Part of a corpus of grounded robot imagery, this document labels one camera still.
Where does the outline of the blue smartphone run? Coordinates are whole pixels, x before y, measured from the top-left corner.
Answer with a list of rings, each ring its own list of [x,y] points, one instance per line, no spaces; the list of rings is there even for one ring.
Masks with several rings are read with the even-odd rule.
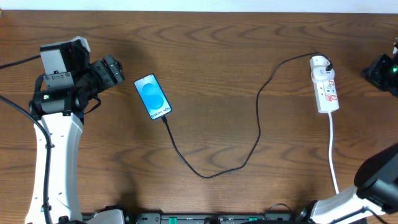
[[[171,104],[153,73],[136,80],[134,86],[152,120],[172,112]]]

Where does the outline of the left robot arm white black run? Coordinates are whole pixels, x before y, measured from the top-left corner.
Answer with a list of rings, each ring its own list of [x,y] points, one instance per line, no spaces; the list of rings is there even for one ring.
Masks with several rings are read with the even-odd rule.
[[[26,223],[83,223],[77,189],[78,147],[90,100],[125,79],[113,56],[90,61],[90,47],[77,36],[40,47],[45,73],[29,102],[37,157]]]

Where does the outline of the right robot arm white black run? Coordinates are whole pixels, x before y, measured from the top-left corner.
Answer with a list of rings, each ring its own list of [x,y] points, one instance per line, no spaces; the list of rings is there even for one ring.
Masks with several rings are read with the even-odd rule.
[[[310,76],[317,110],[330,123],[328,162],[335,195],[307,205],[296,220],[302,223],[354,223],[371,215],[380,218],[397,212],[397,144],[367,159],[358,169],[354,184],[339,190],[333,165],[333,118],[339,102],[330,59],[318,54],[310,59]]]

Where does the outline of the white charger adapter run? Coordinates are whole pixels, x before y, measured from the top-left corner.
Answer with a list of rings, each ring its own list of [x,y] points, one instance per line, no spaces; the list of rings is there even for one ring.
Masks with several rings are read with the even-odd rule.
[[[327,80],[332,80],[335,77],[333,69],[327,70],[324,66],[316,66],[312,68],[311,79],[314,83],[321,83]]]

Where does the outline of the white power strip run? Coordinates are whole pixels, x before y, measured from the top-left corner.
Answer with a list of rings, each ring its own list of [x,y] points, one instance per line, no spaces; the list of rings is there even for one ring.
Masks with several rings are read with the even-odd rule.
[[[323,55],[316,55],[310,59],[310,68],[324,66],[327,70],[333,69],[331,62]],[[321,83],[313,83],[317,110],[319,113],[327,114],[339,109],[338,96],[335,80],[327,80]]]

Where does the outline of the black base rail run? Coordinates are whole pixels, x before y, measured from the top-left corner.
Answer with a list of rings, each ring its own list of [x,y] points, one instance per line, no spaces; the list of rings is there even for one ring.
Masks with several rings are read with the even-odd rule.
[[[127,215],[126,223],[136,224],[184,224],[184,223],[307,223],[296,220],[288,212],[267,212],[266,214],[159,214],[141,213]]]

